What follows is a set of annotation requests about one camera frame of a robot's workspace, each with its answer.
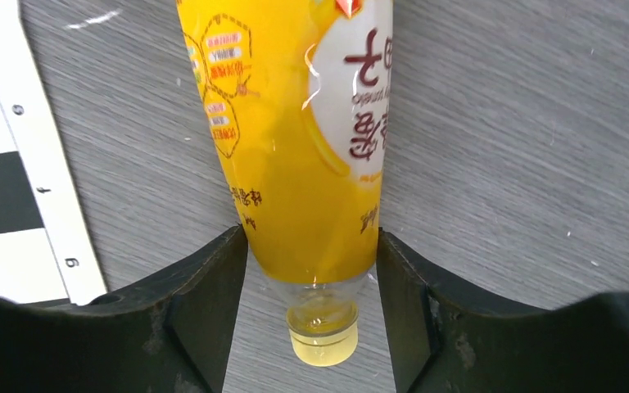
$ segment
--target wood grain surface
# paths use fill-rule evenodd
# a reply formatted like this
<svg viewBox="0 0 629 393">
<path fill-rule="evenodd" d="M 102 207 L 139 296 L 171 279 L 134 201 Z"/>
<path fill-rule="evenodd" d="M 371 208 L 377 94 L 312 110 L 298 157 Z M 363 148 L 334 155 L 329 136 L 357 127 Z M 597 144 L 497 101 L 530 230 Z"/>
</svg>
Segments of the wood grain surface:
<svg viewBox="0 0 629 393">
<path fill-rule="evenodd" d="M 237 222 L 173 1 L 23 12 L 111 289 Z M 629 0 L 397 0 L 395 13 L 384 227 L 532 305 L 629 290 Z M 225 391 L 393 391 L 373 280 L 360 308 L 348 362 L 301 365 L 251 260 Z"/>
</svg>

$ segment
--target yellow label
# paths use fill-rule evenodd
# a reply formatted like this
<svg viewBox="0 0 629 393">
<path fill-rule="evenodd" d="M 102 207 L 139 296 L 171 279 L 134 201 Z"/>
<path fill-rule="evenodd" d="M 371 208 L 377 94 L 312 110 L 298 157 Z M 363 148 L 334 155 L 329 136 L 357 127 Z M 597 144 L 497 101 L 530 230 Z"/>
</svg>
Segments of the yellow label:
<svg viewBox="0 0 629 393">
<path fill-rule="evenodd" d="M 387 141 L 392 0 L 177 0 L 177 7 L 228 190 L 261 267 L 298 283 L 369 269 Z"/>
</svg>

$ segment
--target checkered calibration pattern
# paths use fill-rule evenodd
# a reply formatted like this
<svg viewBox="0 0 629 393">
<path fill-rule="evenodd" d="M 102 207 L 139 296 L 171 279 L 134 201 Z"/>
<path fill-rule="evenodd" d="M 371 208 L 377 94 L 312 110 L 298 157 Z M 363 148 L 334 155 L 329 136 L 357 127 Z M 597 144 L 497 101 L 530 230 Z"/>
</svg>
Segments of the checkered calibration pattern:
<svg viewBox="0 0 629 393">
<path fill-rule="evenodd" d="M 87 304 L 105 292 L 18 1 L 0 0 L 0 297 Z"/>
</svg>

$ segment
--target bottle cap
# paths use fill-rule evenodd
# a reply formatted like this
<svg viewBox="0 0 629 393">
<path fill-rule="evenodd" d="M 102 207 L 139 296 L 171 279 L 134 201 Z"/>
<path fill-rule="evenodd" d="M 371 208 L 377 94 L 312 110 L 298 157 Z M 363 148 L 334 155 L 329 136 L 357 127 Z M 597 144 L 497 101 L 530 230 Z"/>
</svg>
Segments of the bottle cap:
<svg viewBox="0 0 629 393">
<path fill-rule="evenodd" d="M 349 327 L 330 335 L 303 336 L 288 329 L 295 355 L 310 366 L 330 367 L 353 355 L 358 346 L 358 320 Z"/>
</svg>

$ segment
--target yellow plastic bottle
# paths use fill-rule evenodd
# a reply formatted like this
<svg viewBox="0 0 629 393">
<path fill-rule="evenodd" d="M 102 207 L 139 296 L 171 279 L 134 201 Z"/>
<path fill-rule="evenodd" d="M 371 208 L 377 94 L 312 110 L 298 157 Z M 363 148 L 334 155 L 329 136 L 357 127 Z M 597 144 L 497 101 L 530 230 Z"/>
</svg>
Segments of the yellow plastic bottle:
<svg viewBox="0 0 629 393">
<path fill-rule="evenodd" d="M 375 261 L 392 0 L 177 0 L 228 189 L 297 356 L 341 363 Z"/>
</svg>

